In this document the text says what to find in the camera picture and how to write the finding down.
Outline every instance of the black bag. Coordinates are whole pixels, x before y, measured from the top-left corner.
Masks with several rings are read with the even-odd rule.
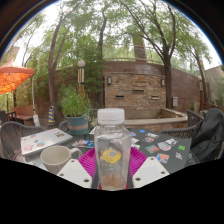
[[[212,161],[219,155],[223,141],[224,115],[220,109],[212,108],[196,126],[191,151],[200,162]]]

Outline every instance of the potted plant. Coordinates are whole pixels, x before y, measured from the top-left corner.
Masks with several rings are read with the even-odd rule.
[[[74,86],[62,86],[60,106],[71,133],[81,134],[88,131],[91,103],[88,95],[78,93]]]

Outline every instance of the mug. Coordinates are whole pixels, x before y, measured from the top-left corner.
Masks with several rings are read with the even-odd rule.
[[[72,159],[74,152],[79,152],[79,157],[82,155],[78,148],[70,150],[65,146],[54,145],[44,149],[40,154],[40,159],[50,173],[57,175],[64,165]]]

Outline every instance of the orange umbrella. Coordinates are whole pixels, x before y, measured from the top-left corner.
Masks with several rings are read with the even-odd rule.
[[[10,59],[0,67],[0,94],[12,92],[33,74],[34,69],[17,66]]]

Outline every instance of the patio umbrella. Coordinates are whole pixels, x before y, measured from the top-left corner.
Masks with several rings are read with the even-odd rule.
[[[18,86],[25,82],[28,78],[34,77],[34,69],[18,66],[13,62],[13,59],[7,61],[0,67],[0,94],[14,91]],[[34,95],[33,95],[34,121],[39,124],[38,117],[35,112]]]

